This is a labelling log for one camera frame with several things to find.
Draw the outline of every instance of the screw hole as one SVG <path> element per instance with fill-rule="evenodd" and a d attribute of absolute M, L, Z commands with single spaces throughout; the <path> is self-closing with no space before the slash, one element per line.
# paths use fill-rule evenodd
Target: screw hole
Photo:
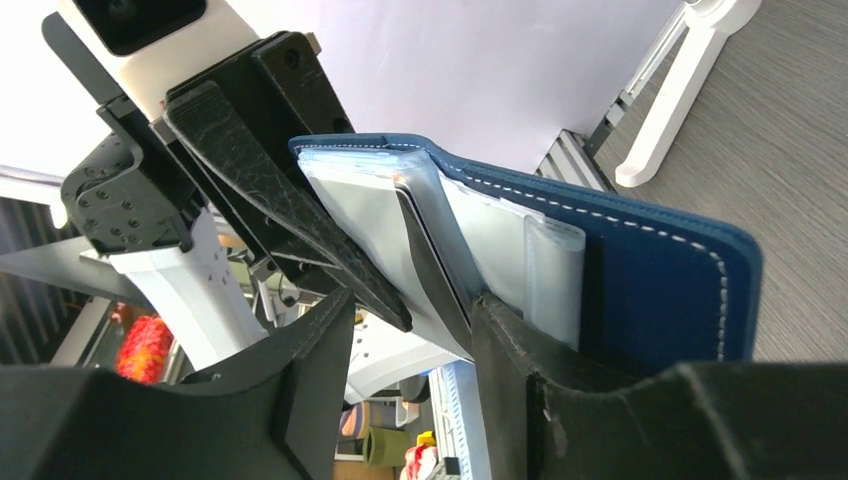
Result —
<path fill-rule="evenodd" d="M 286 52 L 286 55 L 283 57 L 283 63 L 289 68 L 297 68 L 300 66 L 300 52 L 295 49 L 291 49 Z"/>

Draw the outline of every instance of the green cup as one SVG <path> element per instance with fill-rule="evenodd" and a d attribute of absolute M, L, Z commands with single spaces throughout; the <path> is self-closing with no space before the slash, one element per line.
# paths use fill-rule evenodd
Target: green cup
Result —
<path fill-rule="evenodd" d="M 365 466 L 402 467 L 406 465 L 406 451 L 412 447 L 409 434 L 403 430 L 368 427 L 362 453 Z"/>

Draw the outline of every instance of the white stitching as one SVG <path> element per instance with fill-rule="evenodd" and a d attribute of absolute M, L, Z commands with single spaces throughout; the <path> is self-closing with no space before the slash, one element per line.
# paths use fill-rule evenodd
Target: white stitching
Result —
<path fill-rule="evenodd" d="M 425 147 L 422 147 L 421 145 L 413 145 L 411 143 L 389 143 L 389 144 L 386 144 L 386 145 L 301 145 L 301 146 L 298 146 L 296 148 L 298 150 L 302 150 L 304 148 L 315 148 L 315 147 L 384 148 L 384 147 L 387 147 L 387 146 L 420 148 L 420 149 L 424 150 L 425 152 L 430 153 L 432 155 L 432 152 L 427 150 Z M 477 183 L 481 182 L 480 179 L 468 176 L 459 167 L 455 167 L 453 165 L 447 165 L 447 167 L 450 168 L 451 170 L 454 170 L 454 171 L 459 172 L 460 174 L 464 175 L 465 178 L 468 179 L 468 180 L 472 180 L 472 181 L 477 182 Z M 491 185 L 490 182 L 483 181 L 483 183 L 485 185 Z M 494 184 L 492 186 L 494 188 L 497 188 L 499 190 L 503 190 L 505 192 L 509 192 L 509 191 L 513 190 L 509 187 L 501 187 L 498 184 Z M 524 192 L 521 192 L 519 190 L 515 190 L 513 193 L 516 193 L 516 194 L 519 194 L 519 195 L 523 194 L 527 198 L 535 198 L 536 200 L 538 200 L 542 203 L 548 203 L 548 204 L 553 205 L 553 206 L 561 206 L 565 210 L 576 210 L 578 213 L 590 213 L 593 217 L 603 218 L 603 219 L 605 219 L 609 222 L 612 222 L 612 223 L 618 223 L 619 222 L 619 219 L 615 218 L 615 217 L 605 216 L 603 214 L 596 213 L 596 212 L 589 212 L 588 210 L 585 210 L 583 208 L 576 208 L 575 209 L 574 207 L 572 207 L 570 205 L 560 204 L 559 202 L 555 202 L 553 200 L 546 201 L 542 197 L 537 197 L 537 196 L 529 194 L 529 193 L 525 194 Z M 645 231 L 645 232 L 656 232 L 656 234 L 658 236 L 663 237 L 663 238 L 669 237 L 668 232 L 665 232 L 663 230 L 656 230 L 654 227 L 650 227 L 650 226 L 646 226 L 646 225 L 639 225 L 638 223 L 631 222 L 631 221 L 625 221 L 624 224 L 627 225 L 628 227 L 639 228 L 639 229 L 641 229 L 642 231 Z M 685 244 L 689 245 L 690 247 L 694 248 L 695 250 L 708 252 L 706 246 L 704 246 L 704 245 L 702 245 L 698 242 L 689 242 L 688 240 L 686 240 L 685 238 L 683 238 L 679 235 L 671 235 L 671 239 L 673 239 L 677 242 L 680 242 L 680 243 L 685 243 Z M 720 284 L 719 298 L 721 299 L 721 305 L 719 306 L 718 334 L 717 334 L 718 344 L 716 346 L 716 359 L 718 359 L 718 361 L 723 361 L 724 360 L 724 337 L 725 337 L 726 330 L 727 330 L 726 329 L 726 326 L 727 326 L 726 323 L 727 323 L 727 308 L 728 308 L 727 269 L 725 267 L 724 260 L 721 258 L 721 256 L 718 253 L 716 253 L 714 251 L 709 251 L 708 253 L 709 253 L 710 258 L 713 261 L 715 261 L 716 268 L 718 269 L 718 272 L 721 275 L 721 279 L 719 281 L 719 284 Z"/>

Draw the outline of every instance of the yellow object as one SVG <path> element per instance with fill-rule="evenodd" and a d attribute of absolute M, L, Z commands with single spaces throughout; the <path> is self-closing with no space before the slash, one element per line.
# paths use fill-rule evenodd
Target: yellow object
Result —
<path fill-rule="evenodd" d="M 421 445 L 427 445 L 428 447 L 436 446 L 436 438 L 433 437 L 432 430 L 428 430 L 421 435 L 418 435 L 418 438 L 415 439 L 415 446 L 420 447 Z"/>

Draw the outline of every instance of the white wall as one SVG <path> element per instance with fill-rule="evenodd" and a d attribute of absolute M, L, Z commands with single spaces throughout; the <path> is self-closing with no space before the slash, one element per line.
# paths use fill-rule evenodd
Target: white wall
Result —
<path fill-rule="evenodd" d="M 261 35 L 314 31 L 358 131 L 431 137 L 530 171 L 589 133 L 678 0 L 231 0 Z M 107 133 L 41 39 L 50 0 L 5 2 L 0 164 L 65 174 Z M 49 105 L 40 108 L 38 105 Z"/>

